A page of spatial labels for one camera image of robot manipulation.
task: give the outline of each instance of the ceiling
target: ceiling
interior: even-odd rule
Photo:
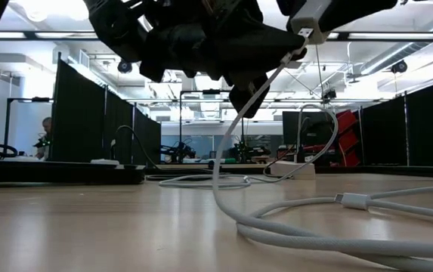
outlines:
[[[40,21],[34,22],[26,15],[23,2],[11,1],[0,22],[0,30],[93,30],[88,20],[74,20],[69,12],[61,8],[48,8],[51,13]],[[44,0],[45,7],[51,5],[70,5],[70,14],[80,9],[82,0],[58,1]],[[258,0],[264,13],[264,22],[270,26],[284,29],[287,17],[284,17],[274,0]],[[392,10],[383,11],[369,17],[356,20],[342,26],[341,31],[430,31],[433,29],[433,1],[412,2],[398,5]],[[178,80],[178,83],[154,87],[138,72],[138,66],[129,74],[121,74],[116,65],[120,58],[101,42],[64,42],[71,50],[83,50],[91,58],[91,68],[119,86],[122,96],[127,98],[155,97],[168,98],[171,92],[178,92],[187,86],[204,88],[224,88],[223,82],[210,82],[198,79],[199,84],[187,84],[183,73],[169,71],[167,79]],[[25,54],[48,69],[53,69],[52,51],[60,43],[54,42],[0,42],[0,53]],[[405,58],[408,71],[403,74],[377,72],[370,76],[360,77],[359,82],[350,84],[346,73],[355,73],[356,67],[370,60],[387,57],[386,52],[395,48],[394,42],[328,42],[319,46],[309,46],[308,53],[298,69],[287,69],[281,73],[271,86],[268,98],[310,98],[319,97],[324,88],[334,88],[338,98],[392,98],[399,91],[417,88],[424,82],[433,80],[433,44]]]

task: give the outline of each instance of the wooden table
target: wooden table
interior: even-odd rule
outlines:
[[[223,193],[250,213],[284,199],[433,186],[433,178],[318,175],[317,182],[255,184]],[[433,194],[395,202],[433,208]],[[433,243],[433,219],[339,205],[281,212],[273,221],[342,238]],[[0,271],[332,271],[378,269],[347,255],[250,242],[207,190],[138,186],[0,189]]]

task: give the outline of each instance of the computer monitor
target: computer monitor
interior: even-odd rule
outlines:
[[[301,144],[314,146],[326,144],[332,136],[332,120],[326,113],[303,112],[303,132],[300,135]],[[298,133],[298,117],[300,112],[283,112],[283,142],[295,144]]]

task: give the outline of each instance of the white ceiling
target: white ceiling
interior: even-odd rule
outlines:
[[[258,0],[260,8],[264,13],[264,22],[270,26],[284,29],[287,17],[284,17],[278,9],[276,0]],[[16,3],[10,3],[11,8],[7,8],[2,21],[0,22],[0,30],[93,30],[88,20],[76,21],[70,17],[61,14],[52,14],[41,23],[35,23],[26,18],[23,12]],[[405,6],[397,6],[390,11],[383,11],[369,17],[349,23],[341,27],[342,31],[427,31],[431,29],[429,25],[433,21],[433,1],[428,2],[411,2]],[[116,65],[119,57],[101,42],[66,42],[71,48],[83,49],[92,57],[97,56],[99,60],[91,62],[91,66],[99,70],[105,76],[109,77],[116,85],[144,85],[146,81],[143,76],[138,73],[137,65],[134,65],[132,73],[122,75],[117,72]],[[325,81],[332,76],[335,71],[343,67],[347,63],[356,65],[372,60],[379,56],[395,43],[393,42],[353,42],[350,45],[347,42],[328,42],[324,45],[308,47],[308,53],[302,60],[301,69],[289,70],[293,75],[282,73],[271,86],[271,91],[274,94],[269,94],[268,97],[310,97],[309,90],[314,90],[320,85],[320,79]],[[52,51],[56,46],[53,42],[0,42],[0,53],[17,53],[25,54],[33,60],[49,66],[52,61]],[[320,74],[317,65],[317,50],[320,58]],[[109,66],[103,64],[104,61],[109,61],[112,64]],[[433,45],[428,46],[405,59],[408,63],[408,72],[403,75],[397,75],[397,81],[394,83],[394,75],[392,73],[377,73],[372,76],[359,79],[360,82],[349,87],[345,85],[343,74],[329,80],[331,85],[337,88],[338,98],[351,97],[355,95],[358,85],[365,85],[365,89],[360,91],[359,97],[373,98],[375,96],[391,97],[398,91],[411,88],[433,79],[433,66],[427,68],[427,73],[422,70],[421,66],[433,61]],[[142,94],[145,91],[143,88],[138,88],[138,91],[127,91],[133,97],[147,97],[148,93]]]

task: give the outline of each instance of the white cable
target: white cable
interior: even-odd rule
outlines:
[[[216,153],[215,167],[212,174],[212,189],[215,197],[215,201],[226,215],[230,216],[237,222],[238,231],[244,235],[244,237],[273,246],[282,246],[295,249],[311,249],[311,250],[323,250],[323,251],[337,251],[343,252],[348,255],[352,255],[357,258],[362,258],[367,261],[382,264],[388,267],[393,267],[398,270],[405,271],[415,271],[415,272],[433,272],[433,261],[426,261],[421,259],[415,259],[411,257],[421,257],[421,258],[433,258],[433,244],[425,243],[413,243],[413,242],[395,242],[395,241],[377,241],[377,240],[344,240],[337,238],[323,238],[312,232],[301,229],[298,227],[290,227],[285,224],[269,222],[261,219],[261,217],[275,209],[286,208],[286,207],[296,207],[309,204],[319,204],[319,203],[334,203],[336,200],[334,198],[314,198],[314,199],[302,199],[295,201],[285,201],[279,202],[268,207],[265,207],[251,215],[244,215],[238,211],[226,206],[219,195],[220,184],[218,183],[221,176],[219,175],[219,168],[221,164],[221,157],[224,149],[224,144],[230,139],[231,132],[235,129],[243,115],[249,109],[251,105],[254,104],[256,99],[263,93],[263,91],[269,86],[269,84],[276,78],[278,73],[282,71],[288,60],[292,57],[291,54],[287,54],[282,59],[282,65],[275,71],[275,73],[267,80],[266,83],[255,93],[255,95],[248,101],[248,103],[241,109],[238,116],[231,123],[231,126],[224,134],[223,140],[221,141],[218,151]],[[251,177],[252,180],[260,180],[264,182],[278,182],[283,179],[294,175],[299,169],[305,167],[308,163],[313,162],[318,159],[319,156],[324,154],[330,145],[335,140],[338,131],[338,122],[335,115],[333,115],[329,110],[321,108],[315,105],[305,105],[304,107],[316,107],[323,110],[324,112],[331,115],[334,121],[334,129],[332,133],[332,138],[329,143],[317,154],[310,162],[300,165],[297,169],[285,175],[277,180],[263,180],[260,178]],[[249,181],[249,177],[245,177],[247,180],[244,181],[246,184]],[[170,180],[169,183],[173,181],[184,180],[185,177]],[[379,198],[387,196],[397,196],[399,194],[387,193],[381,195],[374,195],[370,198]]]

